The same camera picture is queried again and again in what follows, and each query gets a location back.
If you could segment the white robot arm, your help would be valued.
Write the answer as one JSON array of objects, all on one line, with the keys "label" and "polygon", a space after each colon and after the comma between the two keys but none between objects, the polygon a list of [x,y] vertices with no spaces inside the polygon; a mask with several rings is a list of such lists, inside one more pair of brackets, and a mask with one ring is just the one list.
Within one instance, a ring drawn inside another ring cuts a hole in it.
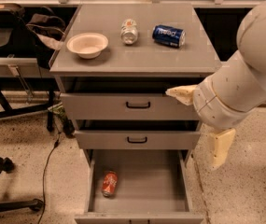
[{"label": "white robot arm", "polygon": [[209,139],[214,169],[225,163],[235,127],[266,102],[266,1],[243,18],[236,43],[233,55],[200,84],[166,91],[180,103],[193,106],[200,120],[214,129]]}]

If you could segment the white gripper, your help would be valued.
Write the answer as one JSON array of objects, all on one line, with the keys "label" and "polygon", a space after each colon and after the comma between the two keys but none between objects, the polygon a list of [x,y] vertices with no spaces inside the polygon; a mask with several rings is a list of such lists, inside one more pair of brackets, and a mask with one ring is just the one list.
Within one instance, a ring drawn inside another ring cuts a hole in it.
[{"label": "white gripper", "polygon": [[215,129],[209,134],[211,151],[210,166],[213,171],[222,166],[228,157],[236,130],[233,128],[243,121],[250,112],[233,110],[224,105],[214,92],[212,79],[207,77],[198,86],[178,86],[165,92],[183,105],[194,106],[200,120]]}]

